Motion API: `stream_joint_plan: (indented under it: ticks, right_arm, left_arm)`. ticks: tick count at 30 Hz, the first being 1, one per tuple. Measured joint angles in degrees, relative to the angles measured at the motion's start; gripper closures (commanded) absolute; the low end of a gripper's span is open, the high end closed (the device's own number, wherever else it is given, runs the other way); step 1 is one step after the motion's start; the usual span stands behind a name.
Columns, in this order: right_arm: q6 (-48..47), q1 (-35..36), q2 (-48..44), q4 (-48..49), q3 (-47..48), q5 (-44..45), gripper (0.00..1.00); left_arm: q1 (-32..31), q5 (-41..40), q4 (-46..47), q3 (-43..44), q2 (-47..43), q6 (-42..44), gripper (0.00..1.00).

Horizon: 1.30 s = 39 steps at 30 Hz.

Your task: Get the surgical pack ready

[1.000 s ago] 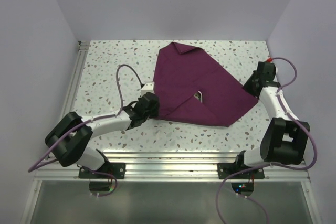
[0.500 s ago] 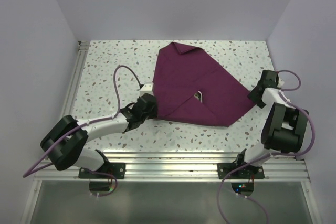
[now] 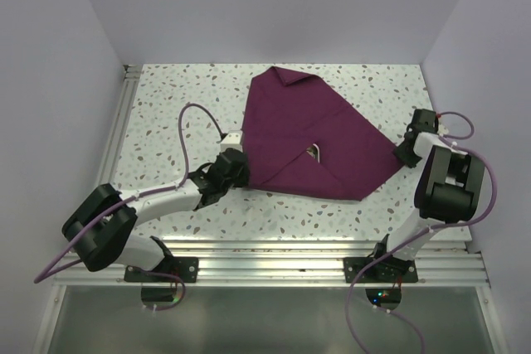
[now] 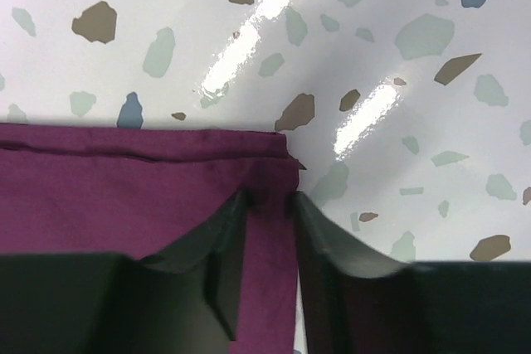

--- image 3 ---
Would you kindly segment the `purple cloth mat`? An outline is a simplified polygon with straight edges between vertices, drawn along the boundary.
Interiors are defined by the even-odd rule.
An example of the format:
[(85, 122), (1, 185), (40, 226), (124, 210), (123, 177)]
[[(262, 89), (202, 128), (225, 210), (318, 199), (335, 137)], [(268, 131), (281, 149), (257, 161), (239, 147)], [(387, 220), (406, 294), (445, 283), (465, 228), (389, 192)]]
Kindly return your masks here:
[[(317, 75), (252, 78), (242, 124), (252, 189), (361, 201), (399, 172), (391, 140)], [(306, 149), (316, 143), (320, 162)]]

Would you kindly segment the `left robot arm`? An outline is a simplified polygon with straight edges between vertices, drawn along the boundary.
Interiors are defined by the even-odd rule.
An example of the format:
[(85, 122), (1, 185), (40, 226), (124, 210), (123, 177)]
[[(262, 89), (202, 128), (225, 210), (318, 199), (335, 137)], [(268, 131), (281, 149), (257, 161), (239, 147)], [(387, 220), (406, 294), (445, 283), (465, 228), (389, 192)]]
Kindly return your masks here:
[(246, 155), (228, 148), (180, 182), (136, 192), (120, 192), (109, 183), (102, 184), (71, 215), (61, 233), (90, 272), (122, 264), (127, 282), (193, 281), (187, 273), (197, 270), (197, 262), (184, 263), (159, 238), (134, 235), (134, 227), (214, 205), (232, 188), (246, 187), (249, 176)]

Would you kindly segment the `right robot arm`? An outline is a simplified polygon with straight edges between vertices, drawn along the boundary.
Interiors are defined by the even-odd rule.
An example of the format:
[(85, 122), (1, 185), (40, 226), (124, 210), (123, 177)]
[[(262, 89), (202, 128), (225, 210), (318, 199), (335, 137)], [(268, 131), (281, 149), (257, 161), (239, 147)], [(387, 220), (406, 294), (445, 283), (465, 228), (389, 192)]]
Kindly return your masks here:
[(447, 225), (470, 221), (477, 209), (485, 164), (468, 152), (445, 143), (440, 116), (428, 109), (414, 111), (404, 139), (393, 151), (409, 168), (424, 162), (414, 193), (414, 211), (395, 231), (376, 244), (366, 275), (395, 282), (411, 272), (419, 250)]

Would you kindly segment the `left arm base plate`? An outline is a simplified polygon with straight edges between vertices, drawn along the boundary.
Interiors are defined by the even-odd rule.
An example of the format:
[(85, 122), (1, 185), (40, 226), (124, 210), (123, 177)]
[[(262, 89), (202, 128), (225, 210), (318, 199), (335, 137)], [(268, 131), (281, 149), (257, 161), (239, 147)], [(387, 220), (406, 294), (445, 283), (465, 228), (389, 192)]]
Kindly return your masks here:
[(164, 259), (160, 265), (151, 271), (141, 271), (128, 266), (124, 273), (124, 281), (128, 283), (169, 283), (174, 279), (168, 274), (179, 277), (185, 284), (195, 283), (199, 270), (197, 257), (173, 257)]

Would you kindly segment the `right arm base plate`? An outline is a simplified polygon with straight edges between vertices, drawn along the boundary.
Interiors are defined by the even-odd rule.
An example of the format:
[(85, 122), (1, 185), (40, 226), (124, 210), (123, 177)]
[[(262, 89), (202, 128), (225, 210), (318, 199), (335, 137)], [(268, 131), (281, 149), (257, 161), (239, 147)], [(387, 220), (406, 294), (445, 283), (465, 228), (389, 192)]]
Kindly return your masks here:
[[(345, 281), (351, 283), (358, 273), (373, 261), (371, 257), (345, 257), (343, 258), (343, 273)], [(414, 284), (419, 280), (417, 267), (414, 261), (404, 261), (393, 257), (379, 262), (358, 277), (359, 283), (367, 284)]]

